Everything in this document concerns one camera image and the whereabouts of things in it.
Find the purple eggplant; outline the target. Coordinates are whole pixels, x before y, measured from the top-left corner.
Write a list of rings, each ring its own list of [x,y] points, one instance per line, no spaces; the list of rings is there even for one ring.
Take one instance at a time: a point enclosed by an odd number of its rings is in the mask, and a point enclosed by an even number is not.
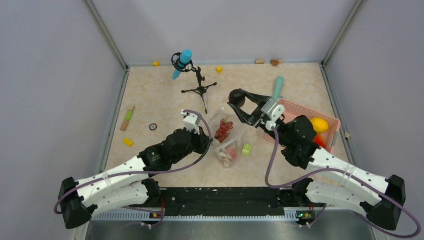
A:
[[[230,92],[228,102],[234,106],[242,108],[246,102],[246,95],[242,89],[234,89]]]

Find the clear zip top bag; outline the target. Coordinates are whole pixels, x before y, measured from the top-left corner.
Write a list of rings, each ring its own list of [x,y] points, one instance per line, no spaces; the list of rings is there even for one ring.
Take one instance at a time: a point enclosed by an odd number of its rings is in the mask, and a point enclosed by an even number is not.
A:
[[[243,135],[247,126],[225,107],[220,107],[208,121],[213,142],[210,151],[224,167],[232,167],[242,156]]]

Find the red grape bunch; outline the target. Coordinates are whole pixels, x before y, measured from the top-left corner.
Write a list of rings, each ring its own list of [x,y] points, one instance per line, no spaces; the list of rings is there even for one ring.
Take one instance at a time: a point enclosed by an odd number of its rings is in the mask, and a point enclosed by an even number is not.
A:
[[[219,128],[215,132],[214,138],[222,144],[230,136],[233,128],[234,123],[232,121],[229,121],[228,118],[222,118],[219,122]]]

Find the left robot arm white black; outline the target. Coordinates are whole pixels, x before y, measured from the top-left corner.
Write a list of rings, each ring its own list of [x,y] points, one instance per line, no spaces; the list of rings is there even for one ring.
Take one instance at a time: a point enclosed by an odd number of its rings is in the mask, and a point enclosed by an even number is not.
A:
[[[56,214],[66,229],[75,229],[93,217],[128,206],[155,207],[162,198],[156,175],[172,173],[173,165],[192,153],[201,161],[213,140],[203,131],[177,129],[163,142],[152,145],[127,162],[92,177],[62,181]]]

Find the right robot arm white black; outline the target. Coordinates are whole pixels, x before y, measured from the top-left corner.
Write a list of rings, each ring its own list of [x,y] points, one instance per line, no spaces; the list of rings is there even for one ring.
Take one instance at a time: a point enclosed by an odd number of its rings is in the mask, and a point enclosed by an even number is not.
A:
[[[285,106],[270,96],[233,90],[228,105],[246,125],[262,129],[282,146],[282,155],[293,167],[317,172],[337,182],[330,185],[310,178],[293,183],[293,200],[299,206],[322,203],[349,209],[388,231],[397,229],[406,201],[403,178],[372,174],[345,162],[314,142],[311,120],[298,114],[285,122]]]

